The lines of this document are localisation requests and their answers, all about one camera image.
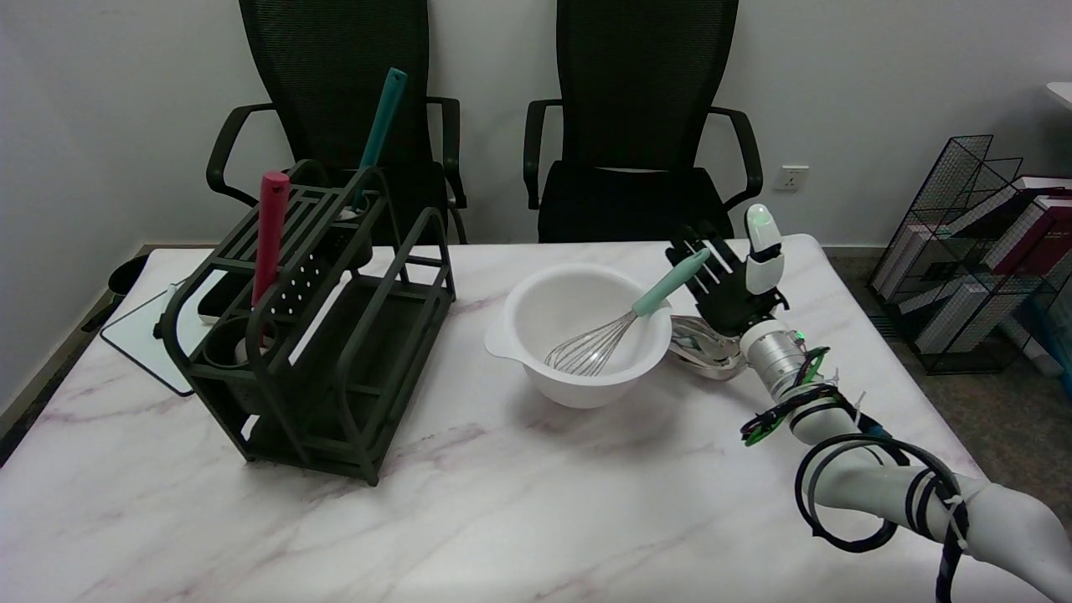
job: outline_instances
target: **mesh chair back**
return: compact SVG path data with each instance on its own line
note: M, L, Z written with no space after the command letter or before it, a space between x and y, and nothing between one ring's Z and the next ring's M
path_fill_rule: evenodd
M738 0L559 0L563 159L691 167Z
M410 77L382 165L431 161L427 0L240 0L253 60L295 160L356 168L390 68Z

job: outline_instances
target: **whisk handle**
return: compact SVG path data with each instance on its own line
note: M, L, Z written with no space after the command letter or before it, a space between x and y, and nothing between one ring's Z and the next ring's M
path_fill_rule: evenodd
M711 258L711 250L704 248L682 260L672 270L667 273L667 276L662 277L662 280L655 283L655 286L643 294L640 299L637 299L637 303L632 305L632 311L638 317L646 317L654 312L664 299L678 291L679 286L688 282L688 279L696 276L696 273L700 271L709 258Z

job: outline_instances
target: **pink utensil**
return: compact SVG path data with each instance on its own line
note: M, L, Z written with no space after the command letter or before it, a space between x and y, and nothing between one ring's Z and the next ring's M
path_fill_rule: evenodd
M282 172L268 172L260 178L260 206L257 216L257 265L253 275L253 306L276 282L279 271L279 246L283 239L286 202L291 198L291 178Z

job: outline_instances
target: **white marble tabletop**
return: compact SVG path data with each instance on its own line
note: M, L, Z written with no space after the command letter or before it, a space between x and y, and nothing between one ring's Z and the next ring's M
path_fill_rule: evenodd
M247 465L196 397L98 339L0 470L0 600L933 601L937 544L902 530L850 555L810 536L792 489L804 446L785 429L740 442L770 405L755 373L717 383L660 366L620 402L578 411L483 352L485 328L533 270L597 262L654 282L665 248L452 247L459 298L375 488ZM895 436L980 475L816 241L788 237L785 251L781 317L833 348L823 369L839 369L850 399L867 389L864 410ZM205 253L154 252L116 315ZM695 314L686 291L671 302ZM821 513L847 538L878 525ZM953 595L1044 601L969 558Z

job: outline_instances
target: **teal utensil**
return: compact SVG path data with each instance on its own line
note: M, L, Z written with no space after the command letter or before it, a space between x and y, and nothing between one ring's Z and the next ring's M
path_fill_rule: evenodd
M579 377L599 374L632 323L657 310L664 299L700 271L709 258L711 258L710 249L702 249L686 258L637 299L632 308L622 314L622 318L563 341L551 350L544 364Z
M387 132L391 129L394 111L402 100L402 91L405 90L408 77L405 72L394 68L387 72L384 89L379 93L379 104L376 106L376 117L372 120L372 130L369 132L369 141L364 144L364 152L361 153L361 164L358 167L369 167L379 161L379 151L384 150L384 141L387 139ZM357 191L354 195L352 210L357 211L357 204L363 198L363 192Z

